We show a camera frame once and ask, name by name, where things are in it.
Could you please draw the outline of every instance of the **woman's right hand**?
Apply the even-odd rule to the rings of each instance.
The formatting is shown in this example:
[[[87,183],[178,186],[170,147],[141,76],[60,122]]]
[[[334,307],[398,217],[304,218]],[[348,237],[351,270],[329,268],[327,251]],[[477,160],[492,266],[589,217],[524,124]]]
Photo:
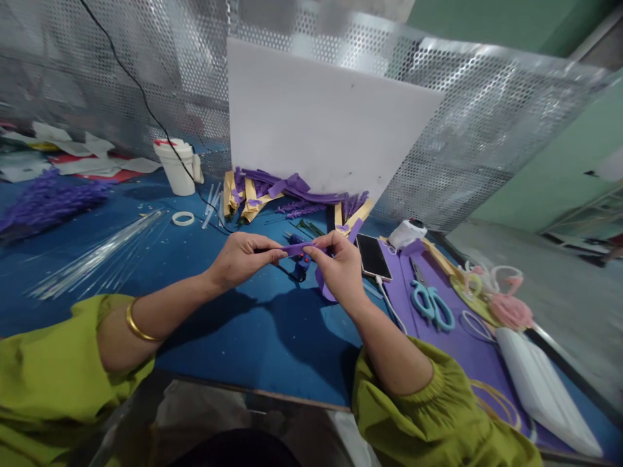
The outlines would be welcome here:
[[[306,246],[303,251],[311,256],[323,272],[324,282],[344,307],[367,299],[361,280],[361,255],[359,249],[337,231],[318,237],[313,246]],[[334,257],[330,257],[318,248],[333,248]]]

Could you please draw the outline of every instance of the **gold bangle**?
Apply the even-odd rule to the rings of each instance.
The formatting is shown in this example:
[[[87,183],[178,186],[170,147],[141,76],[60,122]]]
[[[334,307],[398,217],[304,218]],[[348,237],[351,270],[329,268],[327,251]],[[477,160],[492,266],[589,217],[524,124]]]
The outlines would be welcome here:
[[[134,304],[140,297],[136,297],[133,299],[132,303],[128,305],[127,310],[125,311],[125,320],[128,322],[128,326],[130,326],[130,331],[134,333],[135,336],[140,337],[141,339],[145,339],[146,341],[161,341],[162,339],[157,339],[156,337],[151,337],[142,332],[132,319],[132,308]]]

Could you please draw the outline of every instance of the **woman's left hand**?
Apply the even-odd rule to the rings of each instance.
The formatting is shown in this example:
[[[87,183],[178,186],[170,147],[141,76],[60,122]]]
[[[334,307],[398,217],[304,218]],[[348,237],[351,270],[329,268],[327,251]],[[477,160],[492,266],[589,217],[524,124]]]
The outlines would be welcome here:
[[[212,266],[203,273],[203,276],[221,292],[242,284],[264,266],[278,264],[280,259],[287,256],[279,250],[282,246],[276,241],[255,233],[232,233]],[[272,248],[264,253],[254,253],[255,250]]]

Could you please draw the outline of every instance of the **tape roll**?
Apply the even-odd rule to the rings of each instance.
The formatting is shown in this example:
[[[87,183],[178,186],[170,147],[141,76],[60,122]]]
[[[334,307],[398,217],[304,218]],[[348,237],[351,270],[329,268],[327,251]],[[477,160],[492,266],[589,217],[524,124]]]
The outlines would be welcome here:
[[[177,219],[179,217],[190,217],[190,219],[188,219],[187,221],[178,221]],[[193,222],[195,222],[195,215],[192,214],[192,212],[189,211],[179,211],[176,212],[175,214],[173,214],[173,224],[175,225],[179,225],[181,227],[187,226],[192,224]]]

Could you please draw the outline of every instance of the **green wall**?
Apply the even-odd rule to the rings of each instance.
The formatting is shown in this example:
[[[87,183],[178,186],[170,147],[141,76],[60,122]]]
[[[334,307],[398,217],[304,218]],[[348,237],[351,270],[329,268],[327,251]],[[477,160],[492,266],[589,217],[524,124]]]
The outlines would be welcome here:
[[[416,0],[407,24],[430,34],[567,57],[613,0]],[[623,145],[623,80],[583,113],[473,217],[538,232],[613,185],[583,173]]]
[[[409,26],[438,37],[567,57],[617,0],[415,0]]]
[[[584,172],[623,146],[623,71],[618,75],[612,88],[472,216],[538,232],[611,189],[614,184]]]

